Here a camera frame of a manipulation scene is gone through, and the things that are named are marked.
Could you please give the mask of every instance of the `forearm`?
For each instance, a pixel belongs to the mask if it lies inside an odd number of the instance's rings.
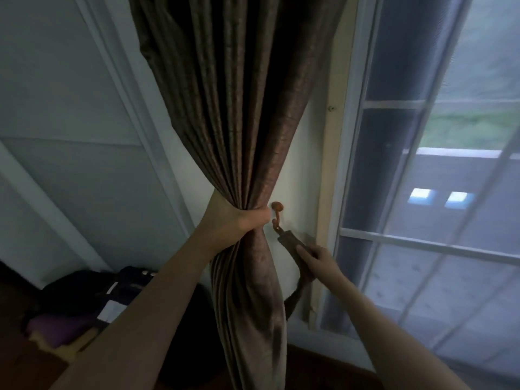
[[[468,390],[442,361],[416,341],[342,277],[333,290],[363,342],[388,390]]]
[[[213,252],[192,236],[51,390],[152,389]]]

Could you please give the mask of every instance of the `curtain hook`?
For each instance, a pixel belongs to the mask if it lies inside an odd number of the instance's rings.
[[[278,201],[271,203],[271,208],[275,211],[276,218],[272,220],[272,227],[276,232],[282,231],[280,228],[280,212],[283,211],[283,204]]]

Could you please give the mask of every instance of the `grass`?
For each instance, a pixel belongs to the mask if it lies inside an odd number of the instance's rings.
[[[501,150],[519,124],[515,113],[432,113],[419,146]]]

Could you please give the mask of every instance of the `brown curtain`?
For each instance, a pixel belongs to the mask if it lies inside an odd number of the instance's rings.
[[[130,2],[184,146],[234,206],[267,205],[345,0]],[[263,230],[215,257],[211,278],[234,387],[283,389],[285,311]]]

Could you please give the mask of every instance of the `person's right arm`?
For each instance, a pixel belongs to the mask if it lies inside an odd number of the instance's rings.
[[[386,389],[469,389],[428,349],[387,319],[341,273],[327,249],[310,248],[317,259],[300,246],[297,250],[316,278],[341,300]]]

